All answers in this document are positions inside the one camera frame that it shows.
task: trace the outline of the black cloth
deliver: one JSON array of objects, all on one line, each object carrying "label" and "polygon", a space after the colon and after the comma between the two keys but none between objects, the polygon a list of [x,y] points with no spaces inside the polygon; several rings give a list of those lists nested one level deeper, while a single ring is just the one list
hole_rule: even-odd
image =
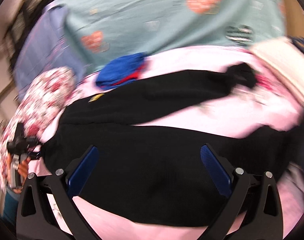
[{"label": "black cloth", "polygon": [[219,195],[200,159],[210,143],[235,167],[272,171],[278,179],[292,151],[293,130],[264,126],[244,139],[162,126],[132,126],[205,100],[229,95],[241,83],[255,85],[247,64],[226,73],[185,70],[138,80],[101,96],[80,99],[62,114],[57,132],[41,148],[54,173],[95,145],[100,159],[80,197],[134,222],[208,225],[226,198]]}]

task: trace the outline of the floral fabric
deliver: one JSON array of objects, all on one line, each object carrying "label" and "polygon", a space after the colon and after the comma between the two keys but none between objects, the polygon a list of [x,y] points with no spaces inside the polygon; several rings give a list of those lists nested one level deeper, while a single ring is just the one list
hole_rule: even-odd
[{"label": "floral fabric", "polygon": [[44,130],[65,106],[75,87],[73,71],[55,68],[37,76],[10,120],[0,142],[0,187],[6,190],[7,142],[12,141],[18,122],[25,125],[25,136],[41,137]]}]

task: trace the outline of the metal screw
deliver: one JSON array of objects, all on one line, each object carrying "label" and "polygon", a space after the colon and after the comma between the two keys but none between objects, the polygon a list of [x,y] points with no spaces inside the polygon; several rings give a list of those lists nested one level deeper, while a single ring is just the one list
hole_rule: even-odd
[{"label": "metal screw", "polygon": [[235,172],[239,175],[242,175],[244,173],[244,170],[242,168],[236,168]]},{"label": "metal screw", "polygon": [[33,177],[34,177],[34,173],[33,172],[31,172],[31,173],[28,174],[28,179],[31,179]]},{"label": "metal screw", "polygon": [[58,170],[55,171],[55,174],[58,175],[58,176],[62,175],[63,173],[64,173],[63,169],[58,169]]},{"label": "metal screw", "polygon": [[270,171],[265,172],[266,177],[271,178],[273,174]]}]

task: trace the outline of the blue gripper pad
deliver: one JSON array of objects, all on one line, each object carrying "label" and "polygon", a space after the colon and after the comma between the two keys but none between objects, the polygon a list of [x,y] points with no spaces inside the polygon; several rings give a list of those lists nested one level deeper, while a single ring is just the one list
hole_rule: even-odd
[{"label": "blue gripper pad", "polygon": [[98,160],[99,151],[92,147],[67,180],[67,194],[70,198],[81,193]]},{"label": "blue gripper pad", "polygon": [[232,194],[231,178],[207,145],[201,147],[201,160],[218,192],[229,198]]}]

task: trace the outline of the teal sleeve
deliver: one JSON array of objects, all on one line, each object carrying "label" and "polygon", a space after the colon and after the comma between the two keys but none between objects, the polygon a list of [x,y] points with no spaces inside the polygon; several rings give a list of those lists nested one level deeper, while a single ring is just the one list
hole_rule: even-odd
[{"label": "teal sleeve", "polygon": [[10,188],[7,187],[2,219],[6,220],[12,225],[16,224],[19,199],[20,199],[20,194],[14,193]]}]

